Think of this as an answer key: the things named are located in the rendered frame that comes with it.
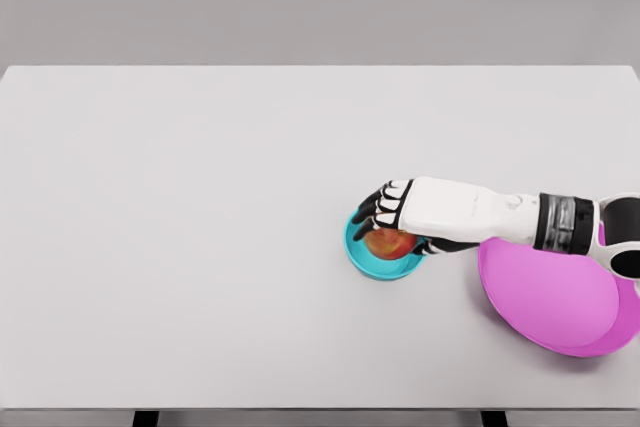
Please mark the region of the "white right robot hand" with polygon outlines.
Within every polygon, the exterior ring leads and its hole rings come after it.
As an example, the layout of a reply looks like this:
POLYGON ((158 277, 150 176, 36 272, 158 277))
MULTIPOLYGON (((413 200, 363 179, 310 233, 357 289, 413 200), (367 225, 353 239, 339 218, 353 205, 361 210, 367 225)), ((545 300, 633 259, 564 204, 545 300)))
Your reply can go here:
POLYGON ((488 194, 477 185, 433 177, 390 180, 357 207, 352 239, 390 229, 419 237, 417 255, 474 248, 490 237, 488 194))

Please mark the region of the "blue bowl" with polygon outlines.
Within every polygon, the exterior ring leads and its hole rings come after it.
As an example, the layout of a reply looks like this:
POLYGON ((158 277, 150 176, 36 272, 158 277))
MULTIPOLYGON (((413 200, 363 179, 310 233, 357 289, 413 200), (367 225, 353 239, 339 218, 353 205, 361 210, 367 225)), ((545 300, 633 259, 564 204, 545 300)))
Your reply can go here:
POLYGON ((364 241, 354 241, 353 235, 359 225, 352 223, 353 212, 343 229, 343 244, 347 257, 353 266, 364 276, 377 281, 395 281, 404 278, 418 269, 426 260, 425 256, 408 254, 395 260, 383 260, 374 256, 364 241))

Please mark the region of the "pink plate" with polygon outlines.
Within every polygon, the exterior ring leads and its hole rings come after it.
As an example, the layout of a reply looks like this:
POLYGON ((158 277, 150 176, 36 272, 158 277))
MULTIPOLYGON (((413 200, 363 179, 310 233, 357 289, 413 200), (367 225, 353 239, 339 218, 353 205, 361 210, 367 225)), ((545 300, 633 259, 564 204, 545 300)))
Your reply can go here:
POLYGON ((478 249, 478 272, 496 312, 545 349, 591 358, 617 352, 640 338, 635 283, 591 258, 493 238, 478 249))

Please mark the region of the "red apple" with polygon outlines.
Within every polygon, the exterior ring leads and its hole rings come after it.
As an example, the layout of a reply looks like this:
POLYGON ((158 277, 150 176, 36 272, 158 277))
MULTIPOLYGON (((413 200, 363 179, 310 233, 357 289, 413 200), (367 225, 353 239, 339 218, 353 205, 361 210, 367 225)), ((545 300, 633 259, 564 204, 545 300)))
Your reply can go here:
POLYGON ((380 228, 368 232, 363 241, 374 257, 384 261, 395 261, 413 252, 418 237, 400 230, 380 228))

